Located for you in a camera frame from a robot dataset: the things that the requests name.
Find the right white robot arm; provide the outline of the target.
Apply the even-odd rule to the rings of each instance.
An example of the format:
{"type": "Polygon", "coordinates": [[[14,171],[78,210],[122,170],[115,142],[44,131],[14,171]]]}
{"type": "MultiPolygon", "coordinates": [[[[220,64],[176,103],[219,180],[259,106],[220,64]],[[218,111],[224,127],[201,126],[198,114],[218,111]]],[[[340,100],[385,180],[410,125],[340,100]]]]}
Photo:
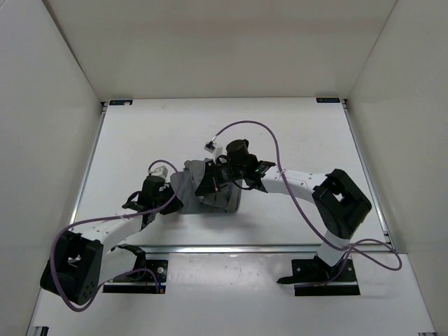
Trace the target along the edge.
{"type": "Polygon", "coordinates": [[[195,195],[209,200],[231,187],[238,191],[257,190],[289,195],[294,201],[305,200],[316,206],[326,232],[316,252],[314,273],[330,280],[339,272],[339,263],[350,240],[365,220],[372,205],[350,176],[341,169],[329,174],[312,174],[282,169],[279,164],[259,160],[249,153],[246,139],[231,141],[226,148],[215,141],[205,144],[213,159],[195,177],[195,195]]]}

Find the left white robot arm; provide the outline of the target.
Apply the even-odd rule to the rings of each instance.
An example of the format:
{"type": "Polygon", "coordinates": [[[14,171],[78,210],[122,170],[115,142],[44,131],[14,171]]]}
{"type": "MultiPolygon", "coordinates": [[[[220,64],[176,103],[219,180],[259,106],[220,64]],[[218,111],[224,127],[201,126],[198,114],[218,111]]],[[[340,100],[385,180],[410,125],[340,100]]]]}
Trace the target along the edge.
{"type": "Polygon", "coordinates": [[[81,220],[61,230],[50,248],[41,289],[81,312],[104,283],[116,277],[142,277],[147,272],[145,253],[126,240],[146,229],[158,214],[182,208],[179,194],[183,181],[180,173],[166,178],[152,172],[123,204],[125,214],[81,220]]]}

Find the grey pleated skirt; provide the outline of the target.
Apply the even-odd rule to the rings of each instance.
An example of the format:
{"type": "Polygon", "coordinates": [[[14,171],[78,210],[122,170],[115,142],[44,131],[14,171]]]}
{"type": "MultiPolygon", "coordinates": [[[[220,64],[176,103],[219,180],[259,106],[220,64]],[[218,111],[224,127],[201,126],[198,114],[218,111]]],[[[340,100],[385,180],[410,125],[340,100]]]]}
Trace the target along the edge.
{"type": "Polygon", "coordinates": [[[184,162],[183,171],[170,176],[169,182],[173,191],[181,187],[177,194],[177,198],[183,204],[178,210],[180,214],[234,214],[238,210],[242,190],[232,183],[218,192],[196,196],[195,192],[205,179],[208,161],[211,159],[187,160],[184,162]]]}

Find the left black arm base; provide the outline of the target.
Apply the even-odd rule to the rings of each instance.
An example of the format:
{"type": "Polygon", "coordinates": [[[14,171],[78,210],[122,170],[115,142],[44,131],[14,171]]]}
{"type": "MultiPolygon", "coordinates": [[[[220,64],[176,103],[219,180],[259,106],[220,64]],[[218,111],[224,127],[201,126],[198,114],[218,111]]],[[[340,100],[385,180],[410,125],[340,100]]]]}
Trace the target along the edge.
{"type": "Polygon", "coordinates": [[[146,269],[150,272],[136,272],[127,276],[119,276],[103,285],[103,293],[112,294],[165,294],[169,260],[163,257],[149,256],[146,258],[146,269]]]}

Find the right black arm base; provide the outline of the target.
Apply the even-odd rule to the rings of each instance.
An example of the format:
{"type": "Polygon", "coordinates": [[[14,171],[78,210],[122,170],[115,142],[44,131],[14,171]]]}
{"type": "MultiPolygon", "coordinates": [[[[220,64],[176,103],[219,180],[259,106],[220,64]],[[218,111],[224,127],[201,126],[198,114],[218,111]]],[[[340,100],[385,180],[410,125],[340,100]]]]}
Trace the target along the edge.
{"type": "Polygon", "coordinates": [[[281,285],[293,285],[296,297],[358,296],[358,285],[353,260],[341,259],[336,266],[328,266],[317,256],[312,259],[291,260],[292,274],[279,278],[281,285]]]}

